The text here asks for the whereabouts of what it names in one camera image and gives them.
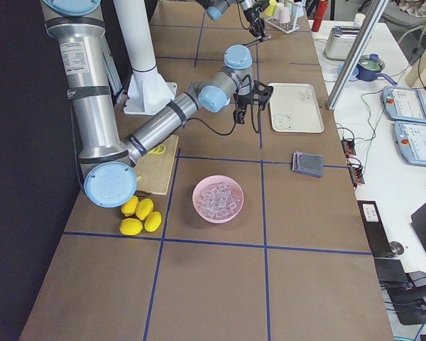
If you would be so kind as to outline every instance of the metal pole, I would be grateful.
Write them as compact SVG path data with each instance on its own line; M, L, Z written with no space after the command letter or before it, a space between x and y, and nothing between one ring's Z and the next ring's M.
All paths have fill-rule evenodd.
M342 90L346 86L346 83L349 80L349 77L352 74L354 68L356 67L359 58L363 54L364 48L366 47L369 38L371 37L372 31L374 30L374 27L376 27L378 20L381 18L388 2L389 0L372 1L371 7L369 12L366 14L366 18L364 19L360 32L350 49L346 62L344 63L344 67L338 76L338 80L333 86L332 93L328 97L327 109L334 109L334 106L338 102Z

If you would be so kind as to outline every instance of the white tray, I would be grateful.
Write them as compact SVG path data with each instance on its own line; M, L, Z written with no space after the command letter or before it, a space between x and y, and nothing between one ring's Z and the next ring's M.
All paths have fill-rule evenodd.
M270 83L271 126L282 133L322 133L324 123L310 84Z

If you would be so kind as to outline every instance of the black curtain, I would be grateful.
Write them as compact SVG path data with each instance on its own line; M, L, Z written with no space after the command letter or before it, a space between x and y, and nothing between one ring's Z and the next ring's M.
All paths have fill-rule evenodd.
M148 16L157 1L146 1ZM111 0L106 37L129 61ZM79 192L67 81L39 1L0 1L0 341L17 340Z

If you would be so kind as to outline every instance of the folded napkin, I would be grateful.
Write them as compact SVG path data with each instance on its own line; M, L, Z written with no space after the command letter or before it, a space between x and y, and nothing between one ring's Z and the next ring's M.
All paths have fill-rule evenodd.
M296 151L293 154L292 171L321 178L324 175L324 157Z

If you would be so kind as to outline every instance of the wooden cutting board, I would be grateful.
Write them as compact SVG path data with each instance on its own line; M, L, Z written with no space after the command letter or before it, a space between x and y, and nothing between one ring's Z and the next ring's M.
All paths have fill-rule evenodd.
M134 166L138 176L137 190L161 195L168 193L178 136L171 135L162 144L165 147L163 154L148 153L137 160Z

